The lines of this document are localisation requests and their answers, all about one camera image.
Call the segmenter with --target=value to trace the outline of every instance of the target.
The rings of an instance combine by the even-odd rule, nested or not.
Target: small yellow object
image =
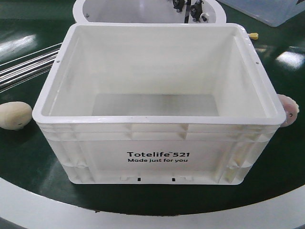
[[[249,35],[250,39],[255,40],[255,41],[258,40],[258,33],[252,32],[252,33],[249,33],[248,35]]]

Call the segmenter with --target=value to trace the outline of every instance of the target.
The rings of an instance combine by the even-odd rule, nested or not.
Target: plastic storage bin
[[[208,20],[201,23],[226,23],[225,12],[217,1],[204,0],[202,7]],[[73,16],[77,23],[193,23],[186,8],[184,5],[178,13],[172,0],[76,0]]]
[[[73,183],[239,184],[285,112],[239,25],[91,23],[33,118]]]
[[[304,0],[219,0],[250,17],[276,27],[305,10]]]

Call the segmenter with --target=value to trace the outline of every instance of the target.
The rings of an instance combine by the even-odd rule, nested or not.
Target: silver pipe
[[[40,60],[38,62],[34,62],[30,65],[26,65],[25,67],[19,68],[19,69],[15,70],[13,72],[10,72],[6,75],[3,75],[2,77],[0,77],[0,84],[5,82],[5,81],[8,81],[10,79],[16,78],[19,75],[25,74],[27,72],[31,72],[31,71],[33,71],[37,68],[41,68],[46,64],[53,63],[55,58],[56,58],[56,55],[53,55],[53,56],[50,56],[50,57],[45,58],[43,60]]]
[[[6,91],[24,81],[27,81],[29,79],[32,79],[36,76],[48,72],[51,69],[53,62],[59,51],[59,48],[55,48],[55,47],[59,45],[61,45],[61,43],[31,53],[29,55],[20,57],[16,60],[1,64],[0,67],[8,63],[19,62],[15,66],[0,71],[0,92]],[[29,57],[33,54],[37,54],[42,51],[49,50],[51,48],[55,48],[55,49],[20,63],[20,60],[25,57]]]
[[[25,82],[29,79],[32,79],[36,76],[39,76],[43,73],[46,73],[50,70],[51,67],[52,67],[52,63],[46,65],[43,68],[36,69],[36,70],[33,70],[32,72],[20,75],[20,76],[14,78],[14,79],[11,79],[10,81],[6,81],[4,83],[1,83],[0,84],[0,92],[4,92],[4,91],[20,84],[20,83],[23,83],[23,82]]]
[[[9,62],[0,64],[0,67],[1,67],[1,66],[4,66],[4,65],[6,65],[6,64],[9,64],[9,63],[12,63],[12,62],[21,60],[21,59],[26,58],[26,57],[28,57],[28,56],[32,56],[32,55],[34,55],[34,54],[37,54],[37,53],[42,52],[42,51],[45,51],[45,50],[47,50],[47,49],[54,48],[54,47],[56,47],[56,46],[58,46],[58,48],[60,48],[61,44],[62,44],[62,43],[58,43],[58,44],[52,45],[52,46],[50,46],[50,47],[47,47],[47,48],[45,48],[45,49],[41,49],[41,50],[38,50],[38,51],[36,51],[36,52],[32,52],[32,53],[30,53],[30,54],[28,54],[28,55],[19,57],[19,58],[15,59],[15,60],[12,60],[12,61],[9,61]]]
[[[59,49],[56,49],[56,50],[48,52],[48,53],[46,53],[44,55],[35,57],[35,58],[31,59],[31,60],[22,62],[20,64],[17,64],[17,65],[15,65],[13,67],[4,69],[4,70],[0,71],[0,78],[3,77],[4,75],[8,74],[8,73],[15,72],[15,70],[18,70],[18,69],[22,68],[23,66],[29,65],[31,63],[35,63],[35,62],[37,62],[39,60],[43,60],[45,58],[48,58],[49,56],[54,56],[54,55],[56,56],[58,54],[58,51],[59,51]]]

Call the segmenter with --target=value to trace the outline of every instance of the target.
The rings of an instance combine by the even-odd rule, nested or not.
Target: white circular border
[[[293,229],[305,224],[305,186],[257,204],[175,217],[95,212],[0,178],[0,217],[27,229]]]
[[[73,17],[76,23],[89,23],[83,14],[83,5],[87,0],[76,0],[73,6]],[[222,6],[215,0],[205,0],[215,11],[216,22],[215,23],[226,23],[226,14]]]

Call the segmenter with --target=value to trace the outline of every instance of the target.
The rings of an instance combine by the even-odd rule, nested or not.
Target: pink round object
[[[283,94],[278,94],[278,97],[283,105],[286,112],[286,120],[282,123],[281,127],[286,127],[291,125],[297,118],[297,113],[299,113],[299,105],[290,97]]]

